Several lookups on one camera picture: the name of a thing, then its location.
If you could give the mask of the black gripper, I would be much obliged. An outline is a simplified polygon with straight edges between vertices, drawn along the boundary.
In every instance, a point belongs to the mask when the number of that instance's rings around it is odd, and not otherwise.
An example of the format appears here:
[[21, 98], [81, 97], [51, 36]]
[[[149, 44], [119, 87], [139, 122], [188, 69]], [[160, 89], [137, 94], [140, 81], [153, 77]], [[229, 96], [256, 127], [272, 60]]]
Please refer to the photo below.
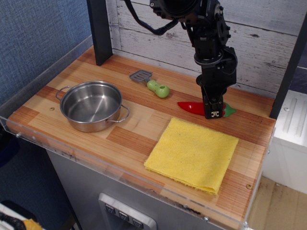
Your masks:
[[201, 66], [201, 75], [196, 83], [201, 86], [203, 107], [206, 119], [222, 118], [224, 112], [223, 95], [227, 88], [236, 84], [237, 56], [234, 48], [223, 47], [216, 57], [201, 59], [196, 57]]

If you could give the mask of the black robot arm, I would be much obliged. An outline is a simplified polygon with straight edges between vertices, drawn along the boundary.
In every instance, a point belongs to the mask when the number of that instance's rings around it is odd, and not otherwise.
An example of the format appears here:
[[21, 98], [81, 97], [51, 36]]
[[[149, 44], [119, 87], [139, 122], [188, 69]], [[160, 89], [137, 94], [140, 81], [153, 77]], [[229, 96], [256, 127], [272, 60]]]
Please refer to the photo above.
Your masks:
[[150, 6], [157, 16], [177, 20], [187, 30], [195, 49], [194, 60], [201, 66], [196, 83], [201, 87], [205, 117], [223, 117], [223, 95], [236, 83], [237, 57], [235, 50], [226, 46], [230, 27], [225, 23], [220, 2], [152, 0]]

